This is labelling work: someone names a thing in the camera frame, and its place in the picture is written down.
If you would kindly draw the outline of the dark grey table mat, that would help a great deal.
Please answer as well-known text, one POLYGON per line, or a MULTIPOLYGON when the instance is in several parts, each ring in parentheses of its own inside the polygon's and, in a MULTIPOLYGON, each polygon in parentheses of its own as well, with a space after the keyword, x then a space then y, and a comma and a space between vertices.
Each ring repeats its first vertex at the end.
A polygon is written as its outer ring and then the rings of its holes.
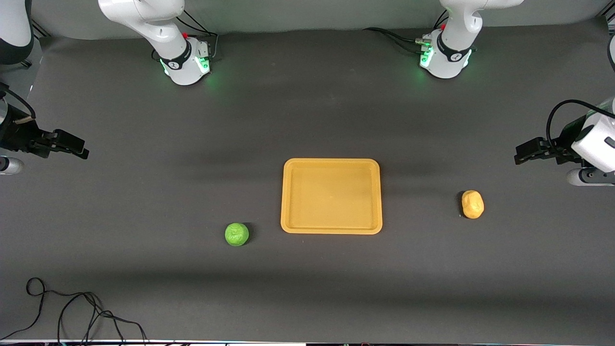
POLYGON ((232 34, 191 87, 142 39, 49 41, 29 103, 90 155, 0 177, 0 337, 39 277, 152 339, 615 345, 615 188, 513 159, 560 101, 615 93, 608 39, 596 18, 486 27, 439 80, 374 32, 232 34), (285 232, 292 158, 375 160, 382 230, 285 232))

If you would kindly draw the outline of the yellow potato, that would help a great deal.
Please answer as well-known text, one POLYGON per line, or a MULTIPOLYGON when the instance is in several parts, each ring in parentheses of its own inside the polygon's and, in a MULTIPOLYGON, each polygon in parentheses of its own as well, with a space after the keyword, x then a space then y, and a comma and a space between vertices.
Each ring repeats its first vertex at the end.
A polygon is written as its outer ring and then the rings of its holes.
POLYGON ((464 191, 460 203, 462 213, 468 219, 478 219, 485 212, 485 202, 478 191, 464 191))

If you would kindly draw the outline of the yellow plastic tray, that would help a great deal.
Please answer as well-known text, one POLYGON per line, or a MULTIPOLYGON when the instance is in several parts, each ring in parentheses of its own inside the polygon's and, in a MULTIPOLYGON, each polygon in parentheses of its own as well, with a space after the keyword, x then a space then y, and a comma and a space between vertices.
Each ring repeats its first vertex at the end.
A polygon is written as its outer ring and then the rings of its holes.
POLYGON ((375 160, 292 158, 284 164, 281 228, 288 234, 375 235, 382 226, 375 160))

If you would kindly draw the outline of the green apple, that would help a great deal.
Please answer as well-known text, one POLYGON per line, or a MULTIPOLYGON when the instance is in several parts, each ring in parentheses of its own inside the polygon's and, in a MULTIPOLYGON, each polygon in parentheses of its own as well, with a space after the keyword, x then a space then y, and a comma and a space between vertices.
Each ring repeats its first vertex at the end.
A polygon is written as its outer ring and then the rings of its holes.
POLYGON ((230 246, 243 246, 248 242, 249 236, 248 227, 240 222, 231 223, 224 230, 224 238, 230 246))

